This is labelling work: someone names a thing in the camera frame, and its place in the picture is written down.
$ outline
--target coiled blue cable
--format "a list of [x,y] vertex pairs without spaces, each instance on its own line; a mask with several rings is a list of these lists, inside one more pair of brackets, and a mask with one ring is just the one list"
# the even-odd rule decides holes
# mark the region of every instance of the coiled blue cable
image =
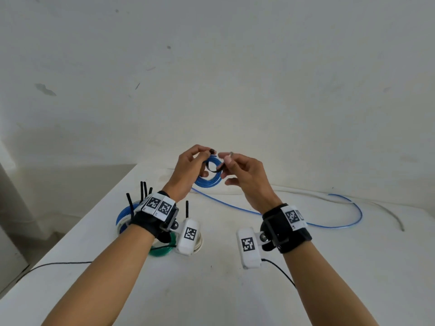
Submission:
[[[222,163],[222,161],[220,161],[214,155],[211,155],[206,161],[208,161],[210,163],[214,163],[216,165],[216,167]],[[198,185],[200,188],[211,188],[215,185],[218,185],[219,182],[221,181],[220,173],[222,173],[222,172],[216,173],[216,175],[210,180],[206,180],[206,179],[203,179],[202,177],[198,176],[198,178],[195,181],[195,184]]]
[[[203,193],[203,192],[201,192],[201,191],[198,191],[198,190],[196,190],[196,189],[194,189],[194,188],[192,188],[192,190],[195,191],[195,192],[197,192],[197,193],[199,193],[199,194],[201,194],[201,195],[203,195],[204,197],[207,197],[207,198],[209,198],[209,199],[211,199],[211,200],[213,200],[213,201],[219,202],[219,203],[221,203],[222,205],[225,205],[225,206],[228,206],[228,207],[231,207],[231,208],[234,208],[234,209],[240,210],[240,211],[242,211],[242,212],[246,212],[246,213],[250,213],[250,214],[255,214],[255,215],[261,215],[260,213],[253,212],[252,210],[243,209],[243,208],[240,208],[240,207],[237,207],[237,206],[233,206],[233,205],[230,205],[229,203],[226,203],[226,202],[220,201],[220,200],[218,200],[218,199],[216,199],[216,198],[210,197],[209,195],[207,195],[207,194],[205,194],[205,193]],[[348,198],[346,198],[346,197],[344,197],[344,196],[340,196],[339,194],[329,193],[328,196],[336,196],[336,197],[340,197],[340,198],[346,199],[347,201],[352,202],[351,199],[348,199]],[[311,226],[316,226],[316,227],[318,227],[318,228],[322,228],[322,229],[344,229],[344,228],[350,228],[351,226],[354,226],[354,225],[360,223],[361,220],[362,220],[362,210],[361,210],[361,208],[359,208],[358,205],[357,205],[356,203],[354,203],[354,202],[352,202],[352,204],[353,204],[353,205],[358,209],[358,211],[359,211],[359,218],[358,218],[357,221],[355,221],[355,222],[353,222],[353,223],[351,223],[351,224],[347,224],[347,225],[338,225],[338,226],[325,226],[325,225],[314,224],[314,223],[308,223],[308,222],[307,222],[307,224],[308,224],[308,225],[311,225]]]

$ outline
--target table surface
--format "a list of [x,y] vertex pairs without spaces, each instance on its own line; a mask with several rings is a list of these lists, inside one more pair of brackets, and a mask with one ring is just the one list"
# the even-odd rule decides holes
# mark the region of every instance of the table surface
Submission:
[[[126,192],[139,199],[140,181],[155,191],[171,170],[135,166],[38,263],[93,260],[116,237],[115,220],[127,206]],[[251,209],[238,189],[219,184],[206,193]],[[323,225],[351,223],[358,218],[352,205],[279,192],[298,206],[305,219]],[[171,252],[148,257],[115,325],[310,325],[295,288],[274,266],[243,270],[236,230],[261,218],[189,193],[189,215],[201,224],[202,249],[191,257]],[[178,218],[184,217],[180,204]],[[351,286],[381,325],[419,325],[435,320],[435,219],[424,210],[384,204],[405,224],[401,232],[390,215],[360,204],[363,221],[349,229],[309,227],[313,242]],[[284,270],[279,252],[263,252]],[[0,300],[2,325],[40,325],[87,265],[44,266],[25,276]]]

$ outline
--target hand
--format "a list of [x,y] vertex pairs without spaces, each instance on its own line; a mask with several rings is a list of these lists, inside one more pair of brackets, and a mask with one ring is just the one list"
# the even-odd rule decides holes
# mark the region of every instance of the hand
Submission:
[[209,147],[195,145],[180,154],[171,178],[163,187],[163,191],[165,191],[172,200],[179,202],[185,198],[199,175],[201,177],[208,176],[204,161],[211,155],[210,150]]
[[227,179],[225,185],[240,186],[252,208],[264,214],[282,203],[273,191],[261,161],[238,153],[234,153],[232,158],[228,152],[221,152],[218,156],[227,166],[220,177],[237,176]]

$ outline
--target fingernail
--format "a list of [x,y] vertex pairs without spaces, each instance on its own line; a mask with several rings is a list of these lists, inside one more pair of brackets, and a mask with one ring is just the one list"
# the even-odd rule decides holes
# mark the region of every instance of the fingernail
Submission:
[[231,162],[231,157],[230,156],[225,156],[224,157],[224,162],[226,165],[228,165]]

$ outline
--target metal screw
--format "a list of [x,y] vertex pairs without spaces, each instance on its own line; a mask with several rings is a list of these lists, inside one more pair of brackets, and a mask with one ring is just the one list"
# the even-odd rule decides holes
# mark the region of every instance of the metal screw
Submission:
[[263,242],[269,241],[269,239],[266,237],[264,232],[260,235],[260,240],[263,241]]

